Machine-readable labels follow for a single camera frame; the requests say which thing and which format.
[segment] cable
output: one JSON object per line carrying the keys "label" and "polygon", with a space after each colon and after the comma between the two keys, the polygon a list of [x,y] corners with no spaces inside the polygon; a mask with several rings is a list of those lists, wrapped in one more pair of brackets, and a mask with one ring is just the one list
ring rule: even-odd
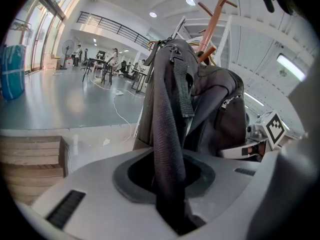
{"label": "cable", "polygon": [[72,163],[71,163],[70,151],[69,151],[69,148],[68,148],[67,145],[66,145],[65,147],[66,147],[66,149],[68,150],[68,155],[69,155],[69,160],[70,160],[70,169],[71,169],[71,172],[73,173],[74,170],[72,170]]}
{"label": "cable", "polygon": [[[100,85],[98,85],[97,83],[95,83],[94,81],[92,81],[90,75],[88,75],[88,76],[89,76],[90,81],[91,81],[92,83],[94,83],[96,86],[98,86],[98,87],[100,87],[100,88],[102,88],[102,89],[104,89],[104,90],[111,91],[111,92],[113,92],[113,93],[117,93],[118,90],[124,90],[124,91],[130,93],[131,95],[133,95],[133,96],[135,96],[135,97],[144,98],[144,97],[139,97],[139,96],[137,96],[137,95],[134,95],[134,94],[131,93],[130,91],[125,90],[125,89],[123,89],[123,88],[117,88],[116,90],[111,90],[111,89],[103,88],[102,86],[100,86]],[[131,136],[132,136],[132,125],[131,125],[124,117],[122,117],[122,116],[118,113],[118,110],[117,110],[116,104],[115,104],[115,98],[116,98],[116,97],[117,97],[117,95],[115,95],[114,98],[113,98],[113,100],[112,100],[112,103],[113,103],[115,112],[116,112],[116,114],[117,114],[120,118],[122,118],[122,119],[130,126],[130,136],[129,136],[125,141],[123,141],[123,142],[121,143],[121,144],[123,144],[123,143],[125,143],[127,140],[129,140],[129,139],[131,138]]]}
{"label": "cable", "polygon": [[117,95],[114,96],[114,98],[113,98],[113,100],[112,100],[112,103],[113,103],[115,112],[117,113],[117,115],[118,115],[119,117],[121,117],[124,121],[126,121],[126,123],[127,123],[128,125],[130,125],[130,136],[129,136],[125,141],[123,141],[123,142],[121,143],[121,144],[123,144],[123,143],[125,143],[127,140],[129,140],[129,139],[131,138],[131,136],[132,136],[132,126],[131,126],[131,123],[129,123],[125,118],[123,118],[123,117],[118,113],[118,110],[117,110],[116,105],[115,105],[115,98],[116,98],[116,97],[117,97]]}

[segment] wooden crate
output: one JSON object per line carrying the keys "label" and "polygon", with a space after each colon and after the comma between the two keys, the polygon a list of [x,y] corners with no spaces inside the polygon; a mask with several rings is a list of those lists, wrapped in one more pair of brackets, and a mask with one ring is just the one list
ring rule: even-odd
{"label": "wooden crate", "polygon": [[0,137],[0,169],[16,200],[31,205],[66,176],[61,136]]}

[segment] person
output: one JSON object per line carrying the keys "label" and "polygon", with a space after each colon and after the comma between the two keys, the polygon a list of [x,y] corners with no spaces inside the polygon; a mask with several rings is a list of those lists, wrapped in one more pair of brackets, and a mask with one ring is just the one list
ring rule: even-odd
{"label": "person", "polygon": [[112,54],[112,59],[109,62],[109,66],[112,67],[112,71],[115,72],[119,66],[118,48],[114,48],[112,50],[113,50],[113,54]]}
{"label": "person", "polygon": [[78,67],[78,62],[79,62],[79,55],[80,55],[80,53],[82,53],[81,44],[78,44],[78,49],[76,49],[76,51],[73,52],[73,54],[75,54],[73,66]]}
{"label": "person", "polygon": [[129,62],[128,65],[126,65],[126,71],[129,72],[130,69],[131,69],[131,62]]}
{"label": "person", "polygon": [[145,59],[139,61],[138,63],[138,67],[137,67],[137,70],[139,70],[140,72],[143,72],[143,71],[146,71],[146,68],[144,66],[144,63],[145,63]]}

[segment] wooden coat rack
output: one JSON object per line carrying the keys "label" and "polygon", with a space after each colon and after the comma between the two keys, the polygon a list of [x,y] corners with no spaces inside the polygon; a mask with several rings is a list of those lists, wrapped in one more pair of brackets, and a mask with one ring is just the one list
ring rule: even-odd
{"label": "wooden coat rack", "polygon": [[221,15],[221,11],[222,8],[224,6],[224,4],[229,4],[233,7],[238,7],[236,4],[228,1],[228,0],[218,0],[214,12],[212,13],[202,2],[198,2],[198,5],[204,9],[209,15],[210,15],[210,21],[208,24],[207,29],[205,30],[205,33],[202,37],[202,40],[199,43],[199,47],[197,52],[204,52],[204,54],[202,54],[199,58],[198,58],[198,62],[203,62],[206,58],[208,58],[208,56],[210,56],[216,49],[214,47],[210,47],[209,49],[207,49],[208,44],[212,38],[212,35],[215,31],[215,28],[217,26],[219,17]]}

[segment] fabric strap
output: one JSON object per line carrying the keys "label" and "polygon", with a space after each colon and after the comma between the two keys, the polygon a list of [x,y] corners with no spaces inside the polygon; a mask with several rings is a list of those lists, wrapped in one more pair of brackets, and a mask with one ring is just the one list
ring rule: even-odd
{"label": "fabric strap", "polygon": [[188,90],[188,81],[186,80],[188,63],[178,58],[174,58],[174,79],[179,94],[179,106],[183,118],[191,118],[195,115]]}

